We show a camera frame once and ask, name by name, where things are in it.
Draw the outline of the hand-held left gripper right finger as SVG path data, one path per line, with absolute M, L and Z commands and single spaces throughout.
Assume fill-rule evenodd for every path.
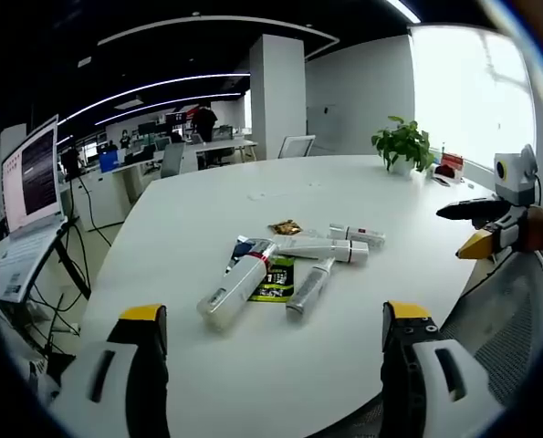
M 381 437 L 479 437 L 503 411 L 484 367 L 429 311 L 382 308 Z

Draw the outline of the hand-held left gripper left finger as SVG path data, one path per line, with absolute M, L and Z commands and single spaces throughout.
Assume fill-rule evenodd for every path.
M 167 311 L 122 312 L 60 377 L 54 417 L 70 437 L 167 437 Z

